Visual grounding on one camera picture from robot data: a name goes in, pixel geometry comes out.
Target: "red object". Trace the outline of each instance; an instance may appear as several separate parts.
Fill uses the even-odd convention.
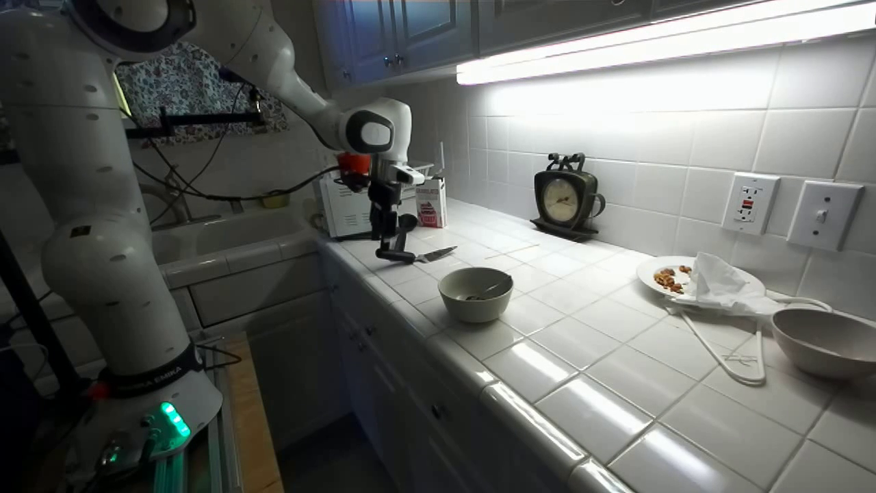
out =
[[[336,155],[336,166],[340,166],[340,171],[369,175],[371,171],[371,155],[367,155],[367,154],[340,154]]]
[[[106,382],[106,380],[96,380],[96,382],[87,389],[87,397],[91,397],[91,403],[108,400],[108,382]]]

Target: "white bowl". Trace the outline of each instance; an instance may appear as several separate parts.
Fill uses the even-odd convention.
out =
[[[509,306],[515,280],[499,267],[459,267],[438,281],[445,312],[459,322],[483,326]]]
[[[771,314],[774,341],[804,373],[861,378],[876,373],[876,326],[842,312],[779,308]]]

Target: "light switch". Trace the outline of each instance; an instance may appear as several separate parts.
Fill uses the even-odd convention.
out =
[[[804,180],[787,243],[841,248],[860,191],[860,182]]]
[[[776,175],[737,171],[728,195],[728,206],[723,210],[723,227],[760,236],[774,186],[776,186]]]

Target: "alarm clock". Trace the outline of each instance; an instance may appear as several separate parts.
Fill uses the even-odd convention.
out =
[[[586,155],[548,154],[548,169],[534,175],[534,191],[540,206],[540,230],[586,240],[600,230],[589,218],[605,210],[605,197],[597,191],[597,175],[582,169]]]

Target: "white tile countertop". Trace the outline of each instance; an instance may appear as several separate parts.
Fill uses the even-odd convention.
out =
[[[425,348],[530,427],[540,452],[579,482],[603,482],[608,467],[631,490],[876,490],[876,378],[809,378],[767,337],[767,385],[731,380],[637,285],[641,251],[572,243],[456,199],[442,230],[408,236],[414,251],[438,247],[456,251],[389,266],[374,240],[322,248],[393,300]],[[449,321],[438,280],[462,266],[515,277],[501,321]],[[723,352],[752,332],[724,317],[697,326]]]

